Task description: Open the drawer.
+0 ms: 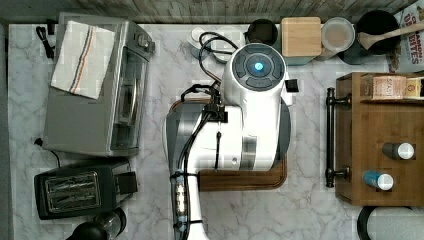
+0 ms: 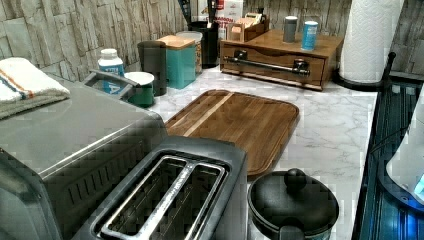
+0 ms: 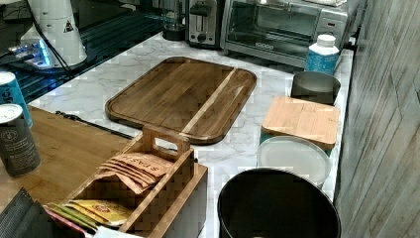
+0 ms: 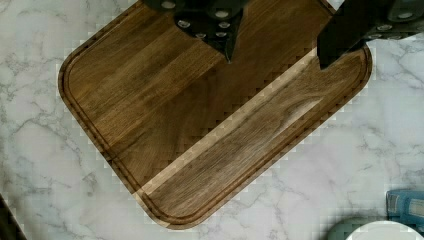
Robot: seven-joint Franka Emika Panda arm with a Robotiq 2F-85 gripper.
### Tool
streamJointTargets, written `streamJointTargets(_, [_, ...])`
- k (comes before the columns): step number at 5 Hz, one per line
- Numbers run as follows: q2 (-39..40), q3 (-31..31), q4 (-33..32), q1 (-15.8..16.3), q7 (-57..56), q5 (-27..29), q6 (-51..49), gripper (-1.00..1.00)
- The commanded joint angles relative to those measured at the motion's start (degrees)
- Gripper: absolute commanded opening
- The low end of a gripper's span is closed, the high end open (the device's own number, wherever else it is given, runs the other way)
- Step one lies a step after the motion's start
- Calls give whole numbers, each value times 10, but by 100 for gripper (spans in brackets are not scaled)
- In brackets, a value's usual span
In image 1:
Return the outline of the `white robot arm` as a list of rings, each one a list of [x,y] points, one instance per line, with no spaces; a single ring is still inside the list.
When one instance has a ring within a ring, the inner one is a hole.
[[[250,43],[227,61],[221,83],[195,84],[204,102],[181,96],[163,124],[175,240],[208,240],[199,200],[203,170],[268,171],[286,154],[291,135],[291,94],[286,64],[269,45]]]

